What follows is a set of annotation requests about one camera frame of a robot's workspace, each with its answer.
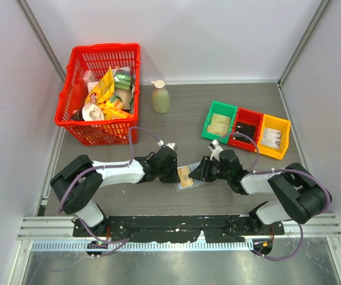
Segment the grey card holder wallet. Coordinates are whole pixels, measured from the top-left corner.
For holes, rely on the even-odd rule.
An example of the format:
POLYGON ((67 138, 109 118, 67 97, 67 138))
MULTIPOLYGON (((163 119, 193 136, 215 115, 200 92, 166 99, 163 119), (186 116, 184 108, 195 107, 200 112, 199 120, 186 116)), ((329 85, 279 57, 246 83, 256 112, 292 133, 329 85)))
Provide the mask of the grey card holder wallet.
POLYGON ((188 164, 185 166, 179 166, 177 168, 179 182, 175 184, 176 191, 184 191, 187 189, 201 186, 204 182, 190 178, 189 174, 195 170, 199 165, 199 162, 188 164))

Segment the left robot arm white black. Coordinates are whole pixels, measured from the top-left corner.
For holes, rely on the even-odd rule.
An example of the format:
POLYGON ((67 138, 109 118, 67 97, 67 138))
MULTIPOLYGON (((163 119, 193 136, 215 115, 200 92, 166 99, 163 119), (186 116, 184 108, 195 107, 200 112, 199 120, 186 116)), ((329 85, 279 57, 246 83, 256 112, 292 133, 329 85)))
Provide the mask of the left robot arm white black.
POLYGON ((55 175, 50 185, 61 211, 82 220, 93 236, 101 236, 107 230, 107 221, 103 211, 92 201, 96 191, 105 186, 146 183, 155 179, 178 183, 175 149, 175 144, 169 143, 146 157, 116 163, 92 161, 87 155, 80 155, 55 175))

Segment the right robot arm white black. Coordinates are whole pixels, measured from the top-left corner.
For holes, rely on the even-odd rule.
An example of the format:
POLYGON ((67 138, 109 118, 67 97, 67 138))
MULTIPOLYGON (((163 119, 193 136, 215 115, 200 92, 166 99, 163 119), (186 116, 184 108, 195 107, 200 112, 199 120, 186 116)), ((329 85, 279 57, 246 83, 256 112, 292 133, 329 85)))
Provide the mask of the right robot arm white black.
POLYGON ((202 182, 224 180, 233 192, 240 195, 275 195, 274 201, 266 201, 249 213, 249 228, 257 235, 263 234, 275 222, 293 220, 305 224, 326 211, 332 202, 329 191, 301 164, 250 172, 243 168, 232 150, 204 156, 188 176, 202 182))

